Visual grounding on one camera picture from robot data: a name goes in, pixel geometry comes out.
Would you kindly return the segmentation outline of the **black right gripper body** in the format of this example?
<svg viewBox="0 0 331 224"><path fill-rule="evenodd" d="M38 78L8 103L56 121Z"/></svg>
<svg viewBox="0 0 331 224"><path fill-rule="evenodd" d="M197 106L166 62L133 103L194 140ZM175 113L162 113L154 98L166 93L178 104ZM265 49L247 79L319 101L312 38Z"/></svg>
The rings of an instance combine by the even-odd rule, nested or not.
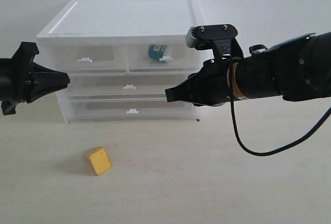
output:
<svg viewBox="0 0 331 224"><path fill-rule="evenodd" d="M203 63L200 71L191 74L198 82L198 89L194 90L198 92L195 97L199 97L193 101L195 107L220 107L230 101L227 82L230 59L229 55L211 58Z"/></svg>

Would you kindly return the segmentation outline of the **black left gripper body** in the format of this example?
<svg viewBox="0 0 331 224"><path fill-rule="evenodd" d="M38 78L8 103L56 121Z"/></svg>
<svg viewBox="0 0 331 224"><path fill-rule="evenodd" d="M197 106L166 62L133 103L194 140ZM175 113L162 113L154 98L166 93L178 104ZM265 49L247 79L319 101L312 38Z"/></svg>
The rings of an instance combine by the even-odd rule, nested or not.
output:
<svg viewBox="0 0 331 224"><path fill-rule="evenodd" d="M31 66L39 54L34 42L21 42L12 58L1 58L1 113L16 114L16 106L26 102L31 89Z"/></svg>

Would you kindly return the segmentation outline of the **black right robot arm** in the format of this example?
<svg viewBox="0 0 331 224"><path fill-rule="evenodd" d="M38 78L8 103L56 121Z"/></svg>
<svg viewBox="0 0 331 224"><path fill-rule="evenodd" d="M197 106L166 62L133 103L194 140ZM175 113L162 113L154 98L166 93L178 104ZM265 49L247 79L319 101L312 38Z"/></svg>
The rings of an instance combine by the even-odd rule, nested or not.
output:
<svg viewBox="0 0 331 224"><path fill-rule="evenodd" d="M330 97L330 33L307 34L246 58L218 54L181 84L166 89L167 102L221 106L282 96L286 101Z"/></svg>

